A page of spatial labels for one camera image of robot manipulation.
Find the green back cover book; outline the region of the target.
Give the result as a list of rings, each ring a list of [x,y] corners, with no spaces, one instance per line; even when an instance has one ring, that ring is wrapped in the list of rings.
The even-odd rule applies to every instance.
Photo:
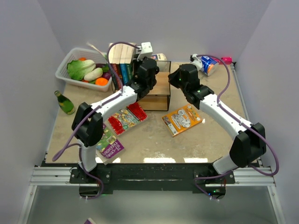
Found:
[[[127,56],[125,61],[128,81],[130,81],[133,76],[132,61],[135,57],[135,52],[136,52],[136,48],[128,45]]]

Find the blue 26-storey treehouse book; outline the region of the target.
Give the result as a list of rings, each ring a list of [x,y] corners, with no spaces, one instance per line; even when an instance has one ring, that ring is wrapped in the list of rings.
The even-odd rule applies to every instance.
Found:
[[[120,68],[121,68],[122,80],[123,80],[124,85],[126,85],[127,82],[129,82],[129,80],[130,80],[131,50],[132,50],[131,46],[129,46],[127,44],[122,45],[121,58],[120,58]]]

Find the red back cover book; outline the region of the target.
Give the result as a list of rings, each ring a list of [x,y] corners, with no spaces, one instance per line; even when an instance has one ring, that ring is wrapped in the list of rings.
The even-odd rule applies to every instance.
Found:
[[[117,84],[118,84],[119,89],[121,89],[121,84],[123,84],[122,71],[121,71],[121,66],[120,66],[122,48],[123,48],[122,43],[115,45],[114,58],[113,58],[113,62],[116,65],[116,73],[117,73],[118,77],[120,78],[119,80],[117,79]]]

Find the black floral cover book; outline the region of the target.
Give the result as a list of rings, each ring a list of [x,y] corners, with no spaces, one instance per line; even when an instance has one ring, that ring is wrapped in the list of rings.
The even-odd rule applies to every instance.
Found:
[[[110,61],[110,63],[111,63],[111,66],[112,66],[112,68],[114,69],[114,71],[115,71],[115,73],[117,74],[117,75],[119,75],[118,74],[118,70],[117,70],[117,65],[116,65],[116,56],[117,56],[117,47],[118,47],[119,45],[114,45],[111,49],[110,49],[110,51],[109,51],[109,61]],[[113,82],[114,82],[114,87],[115,87],[115,90],[116,91],[118,91],[118,90],[120,90],[120,88],[121,88],[121,84],[120,84],[120,81],[118,80],[118,78],[116,77],[116,76],[113,76]]]

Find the dark brown cover book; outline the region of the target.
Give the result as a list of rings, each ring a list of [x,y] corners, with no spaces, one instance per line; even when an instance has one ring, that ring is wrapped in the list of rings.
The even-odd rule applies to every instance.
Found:
[[[120,50],[121,50],[121,54],[120,54],[119,64],[124,64],[126,61],[128,46],[126,44],[120,44]]]

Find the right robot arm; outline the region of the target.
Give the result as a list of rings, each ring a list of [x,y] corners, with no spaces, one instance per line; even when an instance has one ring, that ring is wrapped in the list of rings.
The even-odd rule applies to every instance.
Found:
[[[264,137],[264,126],[252,124],[218,101],[214,91],[200,83],[195,65],[180,65],[168,79],[172,86],[181,89],[189,103],[213,118],[233,140],[229,153],[213,162],[213,169],[208,171],[211,182],[219,183],[226,172],[243,168],[265,154],[265,143],[248,129],[250,127]]]

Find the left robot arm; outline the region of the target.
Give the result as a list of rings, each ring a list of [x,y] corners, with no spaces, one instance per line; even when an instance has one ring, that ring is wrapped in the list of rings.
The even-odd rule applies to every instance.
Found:
[[[144,98],[157,83],[158,72],[157,62],[145,58],[133,79],[121,90],[99,102],[79,105],[71,128],[79,144],[79,165],[82,168],[80,177],[86,183],[94,182],[97,177],[96,145],[103,135],[104,122],[120,109]]]

